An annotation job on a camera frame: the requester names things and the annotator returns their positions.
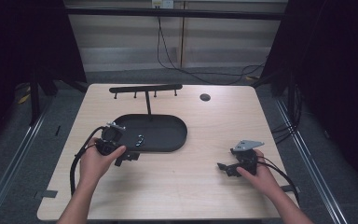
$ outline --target black oval tray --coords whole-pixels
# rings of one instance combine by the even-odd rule
[[[118,142],[128,151],[172,152],[179,149],[187,137],[185,123],[172,115],[128,114],[117,118],[115,123],[126,127]],[[139,135],[144,141],[137,146]]]

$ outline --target black curtain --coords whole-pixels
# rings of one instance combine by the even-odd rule
[[[294,17],[282,21],[262,77],[284,68],[271,83],[280,94],[292,74],[358,172],[358,1],[289,1],[286,13]]]
[[[0,124],[19,83],[44,79],[86,82],[62,0],[0,0]]]

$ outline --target wooden table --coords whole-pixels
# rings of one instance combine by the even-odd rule
[[[91,132],[125,114],[146,114],[145,95],[120,93],[111,87],[129,85],[93,84],[79,109],[48,185],[55,198],[44,198],[37,216],[57,220],[71,193],[69,171],[74,155]],[[203,93],[211,96],[204,102]],[[246,219],[278,217],[268,198],[244,178],[228,177],[217,162],[236,163],[229,149],[240,140],[264,142],[259,147],[284,171],[266,118],[251,87],[184,86],[173,91],[151,93],[153,114],[175,115],[187,126],[185,144],[171,153],[144,153],[138,161],[112,164],[93,195],[89,219],[177,220]],[[273,172],[280,185],[285,180]]]

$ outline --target wall outlet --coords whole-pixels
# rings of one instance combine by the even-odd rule
[[[162,8],[173,9],[173,0],[162,0]]]
[[[152,0],[152,8],[162,8],[162,0]]]

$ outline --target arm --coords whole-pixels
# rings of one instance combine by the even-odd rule
[[[260,150],[255,149],[255,152],[259,157],[264,156]],[[267,166],[258,164],[256,175],[251,175],[241,167],[238,167],[237,171],[272,201],[277,208],[283,223],[312,223],[289,196],[283,192]]]
[[[89,146],[95,144],[96,138],[89,141]],[[80,179],[76,191],[66,205],[57,223],[86,223],[89,214],[92,194],[97,188],[98,181],[107,172],[113,160],[124,153],[126,148],[119,147],[110,155],[101,155],[96,147],[86,150],[80,160]]]

